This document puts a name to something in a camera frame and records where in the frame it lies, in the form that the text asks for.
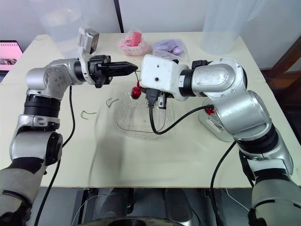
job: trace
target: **red cherry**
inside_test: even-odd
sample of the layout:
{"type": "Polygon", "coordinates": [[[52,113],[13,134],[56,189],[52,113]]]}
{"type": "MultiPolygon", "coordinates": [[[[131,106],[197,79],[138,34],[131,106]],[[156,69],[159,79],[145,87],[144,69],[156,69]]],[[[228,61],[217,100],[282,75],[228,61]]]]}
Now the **red cherry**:
{"type": "Polygon", "coordinates": [[[142,87],[140,86],[140,80],[138,80],[138,82],[137,82],[137,87],[138,87],[138,89],[141,89],[142,87]]]}
{"type": "Polygon", "coordinates": [[[136,100],[140,97],[141,95],[141,91],[139,90],[138,87],[134,87],[132,88],[132,92],[131,92],[131,97],[136,100]]]}

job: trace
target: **plastic bag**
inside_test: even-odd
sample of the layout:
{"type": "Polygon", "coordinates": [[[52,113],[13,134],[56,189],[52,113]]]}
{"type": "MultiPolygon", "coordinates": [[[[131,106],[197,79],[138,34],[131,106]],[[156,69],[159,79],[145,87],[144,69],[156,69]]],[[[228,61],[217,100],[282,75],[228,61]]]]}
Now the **plastic bag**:
{"type": "Polygon", "coordinates": [[[122,49],[127,56],[140,56],[151,52],[150,45],[142,38],[142,32],[135,27],[132,27],[125,37],[118,42],[118,47],[122,49]],[[137,46],[131,46],[132,42],[136,42],[134,41],[134,37],[141,38],[137,46]]]}
{"type": "Polygon", "coordinates": [[[153,48],[153,55],[171,60],[189,60],[187,49],[181,39],[157,41],[153,48]]]}

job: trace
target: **purple package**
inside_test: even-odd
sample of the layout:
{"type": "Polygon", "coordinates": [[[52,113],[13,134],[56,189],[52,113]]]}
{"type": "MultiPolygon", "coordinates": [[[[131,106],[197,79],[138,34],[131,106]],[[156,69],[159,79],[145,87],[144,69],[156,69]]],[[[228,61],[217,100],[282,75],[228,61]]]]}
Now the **purple package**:
{"type": "Polygon", "coordinates": [[[153,54],[159,57],[176,58],[185,52],[184,43],[180,39],[167,39],[157,41],[153,48],[153,54]]]}

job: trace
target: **cherry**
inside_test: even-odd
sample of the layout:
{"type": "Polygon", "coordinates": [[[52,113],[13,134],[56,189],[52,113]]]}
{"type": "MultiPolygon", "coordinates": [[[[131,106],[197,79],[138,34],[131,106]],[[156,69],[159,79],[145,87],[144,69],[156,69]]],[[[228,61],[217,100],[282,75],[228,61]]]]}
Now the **cherry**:
{"type": "Polygon", "coordinates": [[[141,95],[141,91],[139,90],[138,87],[133,87],[132,88],[132,92],[131,92],[131,97],[136,100],[140,97],[141,95]]]}

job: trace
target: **laptop screen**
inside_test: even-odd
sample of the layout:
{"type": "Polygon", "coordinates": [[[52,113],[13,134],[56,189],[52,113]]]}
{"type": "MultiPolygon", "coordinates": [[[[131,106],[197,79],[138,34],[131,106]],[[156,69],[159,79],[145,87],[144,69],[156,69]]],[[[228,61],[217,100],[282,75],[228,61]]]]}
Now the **laptop screen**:
{"type": "Polygon", "coordinates": [[[21,55],[17,41],[0,40],[0,71],[10,71],[21,55]]]}

